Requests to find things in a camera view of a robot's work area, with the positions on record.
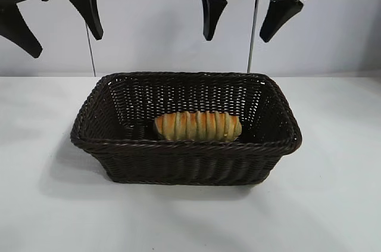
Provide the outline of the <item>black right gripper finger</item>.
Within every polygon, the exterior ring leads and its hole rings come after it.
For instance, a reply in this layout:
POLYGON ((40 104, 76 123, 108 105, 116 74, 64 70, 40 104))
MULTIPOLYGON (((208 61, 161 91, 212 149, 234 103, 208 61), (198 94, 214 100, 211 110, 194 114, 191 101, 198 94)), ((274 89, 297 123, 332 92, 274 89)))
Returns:
POLYGON ((270 0, 260 38, 269 42, 286 22, 301 12, 303 6, 300 0, 270 0))
POLYGON ((207 41, 213 39, 218 20, 226 5, 227 0, 202 0, 203 35, 207 41))

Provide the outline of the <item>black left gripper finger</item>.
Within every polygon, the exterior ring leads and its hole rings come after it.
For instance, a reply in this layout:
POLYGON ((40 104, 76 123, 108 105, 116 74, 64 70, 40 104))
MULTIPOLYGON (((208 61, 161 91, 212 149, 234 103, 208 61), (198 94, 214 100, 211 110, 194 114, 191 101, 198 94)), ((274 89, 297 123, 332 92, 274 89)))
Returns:
POLYGON ((41 44, 30 31, 16 4, 1 6, 1 36, 33 58, 38 58, 42 52, 41 44))
POLYGON ((83 17, 93 37, 99 41, 104 31, 98 12, 97 0, 69 0, 83 17))

